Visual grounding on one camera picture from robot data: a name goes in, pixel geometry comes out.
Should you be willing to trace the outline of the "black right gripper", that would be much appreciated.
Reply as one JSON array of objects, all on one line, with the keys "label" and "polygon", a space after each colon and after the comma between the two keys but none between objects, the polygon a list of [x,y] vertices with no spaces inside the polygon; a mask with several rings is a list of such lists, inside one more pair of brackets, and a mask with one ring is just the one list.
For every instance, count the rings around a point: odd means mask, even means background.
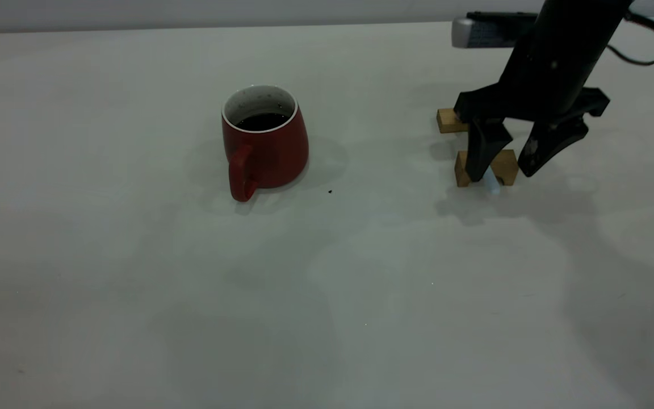
[{"label": "black right gripper", "polygon": [[[512,137],[503,118],[535,122],[517,163],[530,178],[589,132],[581,116],[601,116],[608,97],[585,83],[628,12],[629,1],[545,1],[516,43],[498,83],[459,94],[469,124],[466,171],[480,181]],[[549,124],[542,122],[560,122]]]}]

